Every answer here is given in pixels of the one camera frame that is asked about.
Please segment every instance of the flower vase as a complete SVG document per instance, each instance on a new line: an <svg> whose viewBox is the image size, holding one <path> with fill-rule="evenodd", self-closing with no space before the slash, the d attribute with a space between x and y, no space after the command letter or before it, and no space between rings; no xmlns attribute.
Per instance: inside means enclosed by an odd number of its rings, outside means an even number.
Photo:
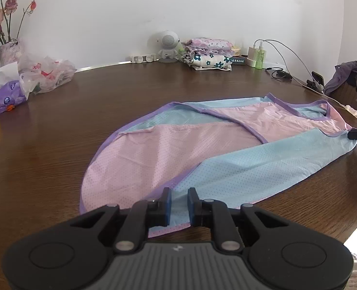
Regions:
<svg viewBox="0 0 357 290"><path fill-rule="evenodd" d="M23 54L23 43L20 40L12 40L0 46L0 66L19 61Z"/></svg>

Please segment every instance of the green bottle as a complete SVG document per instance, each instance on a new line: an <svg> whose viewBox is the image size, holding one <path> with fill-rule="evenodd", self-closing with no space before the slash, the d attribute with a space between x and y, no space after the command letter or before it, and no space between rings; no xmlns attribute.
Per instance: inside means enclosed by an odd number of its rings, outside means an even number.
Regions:
<svg viewBox="0 0 357 290"><path fill-rule="evenodd" d="M255 53L255 69L262 69L266 52L263 50L263 41L260 42L259 49Z"/></svg>

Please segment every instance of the blue flower pattern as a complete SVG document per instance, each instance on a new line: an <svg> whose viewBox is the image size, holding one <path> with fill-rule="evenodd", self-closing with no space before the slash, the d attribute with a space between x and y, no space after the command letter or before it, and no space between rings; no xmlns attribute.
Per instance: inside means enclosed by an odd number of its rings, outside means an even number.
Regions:
<svg viewBox="0 0 357 290"><path fill-rule="evenodd" d="M219 63L216 63L214 65L214 67L222 67L224 65L224 63L222 63L221 61Z"/></svg>

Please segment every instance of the table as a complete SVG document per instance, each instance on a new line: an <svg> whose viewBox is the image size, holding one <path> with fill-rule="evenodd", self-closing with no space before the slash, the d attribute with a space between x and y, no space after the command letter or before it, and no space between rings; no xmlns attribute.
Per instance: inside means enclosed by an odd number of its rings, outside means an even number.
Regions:
<svg viewBox="0 0 357 290"><path fill-rule="evenodd" d="M0 115L0 262L14 241L78 214L83 174L103 141L121 126L171 101L258 97L289 103L322 96L296 82L235 65L195 71L183 63L125 64L79 72L47 94ZM350 125L357 120L333 105ZM258 203L344 242L357 227L357 147L290 189ZM158 240L209 240L188 228ZM0 289L9 289L0 268Z"/></svg>

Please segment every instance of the black circular joint cover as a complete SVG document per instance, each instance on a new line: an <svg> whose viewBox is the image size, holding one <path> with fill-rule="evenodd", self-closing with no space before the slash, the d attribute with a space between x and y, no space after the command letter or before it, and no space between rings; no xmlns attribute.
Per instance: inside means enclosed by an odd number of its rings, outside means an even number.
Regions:
<svg viewBox="0 0 357 290"><path fill-rule="evenodd" d="M106 248L85 228L50 228L14 243L2 268L24 290L72 290L94 282L108 263Z"/></svg>
<svg viewBox="0 0 357 290"><path fill-rule="evenodd" d="M269 229L251 247L248 261L265 283L285 290L342 289L353 270L342 243L296 224Z"/></svg>

